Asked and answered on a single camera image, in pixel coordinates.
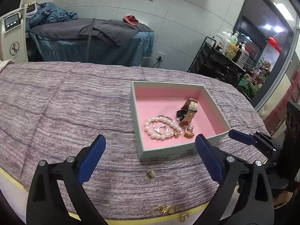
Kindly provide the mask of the brown strap wristwatch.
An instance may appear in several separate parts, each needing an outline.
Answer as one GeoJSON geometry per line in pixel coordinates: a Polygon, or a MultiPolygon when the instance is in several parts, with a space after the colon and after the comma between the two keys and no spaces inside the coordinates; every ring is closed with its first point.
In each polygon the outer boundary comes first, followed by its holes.
{"type": "Polygon", "coordinates": [[[198,111],[198,101],[188,98],[184,105],[176,111],[175,118],[180,126],[188,126],[198,111]]]}

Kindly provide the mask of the thin silver bangle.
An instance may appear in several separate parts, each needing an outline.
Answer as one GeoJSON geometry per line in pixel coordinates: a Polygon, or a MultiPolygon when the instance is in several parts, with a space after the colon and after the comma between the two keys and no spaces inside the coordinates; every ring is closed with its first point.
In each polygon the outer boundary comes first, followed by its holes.
{"type": "Polygon", "coordinates": [[[176,122],[166,115],[158,115],[155,117],[158,121],[154,121],[152,124],[153,130],[160,135],[168,133],[169,127],[175,126],[176,122]]]}

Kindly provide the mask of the black trolley rack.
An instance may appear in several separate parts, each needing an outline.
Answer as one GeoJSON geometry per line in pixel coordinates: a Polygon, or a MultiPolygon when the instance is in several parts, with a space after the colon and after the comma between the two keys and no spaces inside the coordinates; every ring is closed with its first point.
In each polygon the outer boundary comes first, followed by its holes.
{"type": "Polygon", "coordinates": [[[216,40],[206,37],[188,72],[204,75],[237,87],[248,71],[248,64],[239,66],[221,52],[215,50],[216,40]]]}

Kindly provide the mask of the gold chain jewelry pile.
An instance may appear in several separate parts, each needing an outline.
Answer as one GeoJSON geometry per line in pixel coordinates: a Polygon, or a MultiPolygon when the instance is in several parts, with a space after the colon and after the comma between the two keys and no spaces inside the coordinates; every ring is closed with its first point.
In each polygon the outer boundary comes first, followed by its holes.
{"type": "Polygon", "coordinates": [[[177,219],[180,222],[185,222],[190,217],[190,214],[188,213],[188,211],[176,213],[176,208],[169,204],[158,204],[157,209],[158,209],[158,212],[160,214],[162,214],[163,216],[176,215],[177,219]]]}

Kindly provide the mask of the green box pink lining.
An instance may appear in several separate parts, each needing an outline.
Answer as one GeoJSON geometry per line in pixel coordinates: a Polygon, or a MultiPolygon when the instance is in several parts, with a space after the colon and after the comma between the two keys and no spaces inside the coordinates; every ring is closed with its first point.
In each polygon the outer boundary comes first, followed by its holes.
{"type": "Polygon", "coordinates": [[[133,81],[131,103],[141,160],[192,150],[198,134],[215,143],[231,129],[203,85],[133,81]]]}

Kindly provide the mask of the small gold pendant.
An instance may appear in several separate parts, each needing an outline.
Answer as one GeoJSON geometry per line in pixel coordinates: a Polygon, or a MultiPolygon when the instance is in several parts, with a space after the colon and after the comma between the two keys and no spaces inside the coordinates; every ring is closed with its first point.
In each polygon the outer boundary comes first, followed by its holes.
{"type": "Polygon", "coordinates": [[[152,178],[154,178],[154,177],[156,176],[156,173],[155,173],[154,170],[148,170],[148,171],[146,172],[146,176],[147,176],[149,179],[152,179],[152,178]]]}

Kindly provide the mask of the white arc floor lamp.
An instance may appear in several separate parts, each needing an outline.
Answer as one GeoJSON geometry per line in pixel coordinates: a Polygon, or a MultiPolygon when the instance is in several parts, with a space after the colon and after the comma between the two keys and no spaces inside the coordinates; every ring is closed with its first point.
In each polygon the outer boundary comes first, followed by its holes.
{"type": "MultiPolygon", "coordinates": [[[[123,17],[134,15],[140,23],[144,24],[139,16],[145,13],[128,10],[126,2],[137,8],[150,3],[147,0],[82,0],[82,6],[72,6],[71,9],[78,13],[79,17],[97,20],[123,21],[123,17]]],[[[121,46],[111,45],[97,37],[92,37],[89,61],[105,65],[140,66],[144,59],[151,57],[154,42],[155,33],[148,32],[138,32],[121,46]]]]}

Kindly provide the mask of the red hanging ornament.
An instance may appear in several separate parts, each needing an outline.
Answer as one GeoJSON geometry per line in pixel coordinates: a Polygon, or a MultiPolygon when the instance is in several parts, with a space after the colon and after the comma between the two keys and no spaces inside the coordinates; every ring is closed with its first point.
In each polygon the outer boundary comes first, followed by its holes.
{"type": "Polygon", "coordinates": [[[278,51],[278,53],[281,53],[282,50],[281,50],[279,44],[277,43],[277,41],[276,41],[276,39],[275,39],[274,37],[269,37],[269,38],[268,38],[268,42],[270,43],[270,45],[271,45],[272,47],[275,48],[275,50],[278,51]]]}

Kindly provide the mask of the beige polka dot pillow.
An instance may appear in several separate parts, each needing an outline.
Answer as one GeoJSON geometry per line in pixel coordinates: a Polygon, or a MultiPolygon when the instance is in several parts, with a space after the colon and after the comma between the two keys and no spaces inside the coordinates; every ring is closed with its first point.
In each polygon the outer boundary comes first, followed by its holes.
{"type": "Polygon", "coordinates": [[[0,61],[0,73],[5,69],[5,67],[6,67],[7,65],[9,65],[9,64],[14,64],[14,63],[15,63],[15,61],[10,60],[10,59],[4,60],[4,61],[0,61]]]}

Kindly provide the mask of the blue massage bed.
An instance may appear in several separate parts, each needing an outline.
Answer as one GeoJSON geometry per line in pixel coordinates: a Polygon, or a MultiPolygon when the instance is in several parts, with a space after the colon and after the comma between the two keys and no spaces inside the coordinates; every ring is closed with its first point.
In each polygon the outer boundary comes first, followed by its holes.
{"type": "Polygon", "coordinates": [[[46,62],[90,62],[140,66],[151,57],[155,33],[145,24],[121,20],[77,19],[46,23],[29,30],[46,62]]]}

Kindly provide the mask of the gold ring cluster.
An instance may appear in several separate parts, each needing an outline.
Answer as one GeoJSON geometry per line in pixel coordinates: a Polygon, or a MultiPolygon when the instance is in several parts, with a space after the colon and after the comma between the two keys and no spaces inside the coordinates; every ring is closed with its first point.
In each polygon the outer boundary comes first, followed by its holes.
{"type": "Polygon", "coordinates": [[[187,127],[185,127],[184,129],[184,136],[186,138],[192,138],[194,137],[195,133],[194,133],[194,127],[193,125],[188,125],[187,127]]]}

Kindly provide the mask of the white beauty machine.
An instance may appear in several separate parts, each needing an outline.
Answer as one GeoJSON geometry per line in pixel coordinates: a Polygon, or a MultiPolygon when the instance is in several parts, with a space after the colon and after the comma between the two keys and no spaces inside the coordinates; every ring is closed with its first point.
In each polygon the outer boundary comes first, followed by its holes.
{"type": "Polygon", "coordinates": [[[1,9],[1,60],[27,62],[26,7],[23,0],[8,0],[1,9]]]}

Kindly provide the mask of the green lotion bottle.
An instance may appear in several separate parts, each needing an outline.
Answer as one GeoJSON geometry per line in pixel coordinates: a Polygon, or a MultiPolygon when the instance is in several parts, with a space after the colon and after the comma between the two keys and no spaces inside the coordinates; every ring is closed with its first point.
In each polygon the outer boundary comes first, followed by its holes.
{"type": "Polygon", "coordinates": [[[231,42],[233,45],[236,45],[238,42],[238,37],[239,36],[239,32],[235,32],[232,36],[231,36],[231,42]]]}

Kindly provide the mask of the dark grey blanket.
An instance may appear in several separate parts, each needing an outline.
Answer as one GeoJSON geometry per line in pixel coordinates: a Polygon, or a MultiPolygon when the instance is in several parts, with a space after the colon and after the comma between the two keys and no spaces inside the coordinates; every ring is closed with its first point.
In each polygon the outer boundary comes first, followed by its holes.
{"type": "Polygon", "coordinates": [[[147,25],[138,23],[130,25],[121,20],[97,20],[93,19],[87,25],[79,29],[79,37],[97,37],[111,45],[121,46],[132,39],[138,32],[154,33],[147,25]]]}

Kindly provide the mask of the crumpled blue bedding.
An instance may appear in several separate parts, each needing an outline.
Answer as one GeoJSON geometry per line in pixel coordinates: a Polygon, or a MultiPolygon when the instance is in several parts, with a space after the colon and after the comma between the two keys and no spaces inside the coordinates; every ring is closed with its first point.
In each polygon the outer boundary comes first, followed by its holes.
{"type": "Polygon", "coordinates": [[[42,24],[67,22],[78,19],[75,12],[68,12],[52,2],[37,5],[37,12],[26,19],[26,26],[33,28],[42,24]]]}

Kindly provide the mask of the red cloth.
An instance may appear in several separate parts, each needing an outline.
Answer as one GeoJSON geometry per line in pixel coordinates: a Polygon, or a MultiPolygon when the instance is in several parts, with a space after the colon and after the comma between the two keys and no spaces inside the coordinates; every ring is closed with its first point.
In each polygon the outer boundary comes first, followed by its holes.
{"type": "Polygon", "coordinates": [[[134,15],[127,15],[123,17],[123,22],[126,22],[132,26],[137,26],[139,24],[139,21],[135,18],[134,15]]]}

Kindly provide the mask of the green potted plant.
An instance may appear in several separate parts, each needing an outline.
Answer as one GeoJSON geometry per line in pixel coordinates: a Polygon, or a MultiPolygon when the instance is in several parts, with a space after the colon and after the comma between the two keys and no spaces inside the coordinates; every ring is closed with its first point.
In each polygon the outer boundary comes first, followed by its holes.
{"type": "Polygon", "coordinates": [[[245,74],[237,86],[249,99],[253,99],[261,88],[260,85],[256,84],[255,78],[251,77],[249,74],[245,74]]]}

